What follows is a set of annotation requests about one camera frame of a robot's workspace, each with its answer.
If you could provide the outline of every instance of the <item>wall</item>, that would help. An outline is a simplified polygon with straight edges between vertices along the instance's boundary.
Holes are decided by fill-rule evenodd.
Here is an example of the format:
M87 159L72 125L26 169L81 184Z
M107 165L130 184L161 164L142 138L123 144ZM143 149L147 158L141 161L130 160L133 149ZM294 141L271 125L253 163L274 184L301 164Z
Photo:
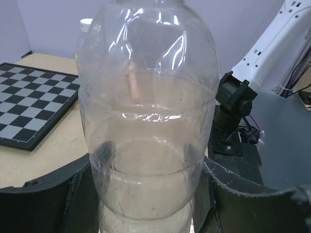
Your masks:
M0 5L0 64L13 63L31 50L16 0Z
M76 41L80 35L79 20L93 17L99 7L108 0L17 0L17 2L33 51L73 58ZM198 12L209 26L218 48L223 75L251 49L273 20L284 0L185 0L185 2ZM289 52L283 60L292 63L294 57L295 54ZM278 68L272 73L280 74L279 70L282 67L276 67ZM271 78L274 82L267 82L268 86L279 83L284 77L273 75Z

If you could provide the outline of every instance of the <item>transparent bottle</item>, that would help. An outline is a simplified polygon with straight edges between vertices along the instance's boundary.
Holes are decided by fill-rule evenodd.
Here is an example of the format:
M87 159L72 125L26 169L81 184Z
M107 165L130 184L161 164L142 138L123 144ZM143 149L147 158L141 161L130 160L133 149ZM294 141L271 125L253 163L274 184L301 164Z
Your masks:
M113 0L80 55L79 102L103 233L188 233L219 84L182 0Z
M85 40L85 37L86 37L86 34L88 32L88 29L92 23L92 18L84 18L84 19L81 19L80 20L80 29L82 31L82 34L81 36L79 37L78 39L78 43L77 43L77 46L76 46L76 61L77 61L77 68L79 69L79 54L81 53L81 50L82 50L82 47L83 47L83 44L84 44L84 40Z

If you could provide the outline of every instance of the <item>white cap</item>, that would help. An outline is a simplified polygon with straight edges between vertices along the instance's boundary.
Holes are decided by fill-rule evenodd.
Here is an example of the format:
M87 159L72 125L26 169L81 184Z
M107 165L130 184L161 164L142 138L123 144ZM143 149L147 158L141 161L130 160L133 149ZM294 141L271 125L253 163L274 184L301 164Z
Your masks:
M89 26L91 25L93 19L92 18L84 18L80 20L80 28L84 33L88 32Z

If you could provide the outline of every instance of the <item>chessboard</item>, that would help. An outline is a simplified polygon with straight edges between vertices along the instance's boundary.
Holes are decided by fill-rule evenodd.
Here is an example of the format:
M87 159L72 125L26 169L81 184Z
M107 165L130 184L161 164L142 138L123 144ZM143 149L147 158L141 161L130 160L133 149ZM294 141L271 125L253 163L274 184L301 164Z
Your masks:
M0 145L33 150L78 99L77 75L0 65Z

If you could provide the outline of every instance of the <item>table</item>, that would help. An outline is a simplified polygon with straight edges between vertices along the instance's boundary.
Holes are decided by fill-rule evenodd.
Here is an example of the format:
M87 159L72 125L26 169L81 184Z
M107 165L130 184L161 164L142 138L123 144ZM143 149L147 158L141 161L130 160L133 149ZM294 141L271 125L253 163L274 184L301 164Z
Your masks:
M18 65L77 74L74 59L34 53ZM75 103L33 151L0 146L0 188L20 187L87 153L79 104Z

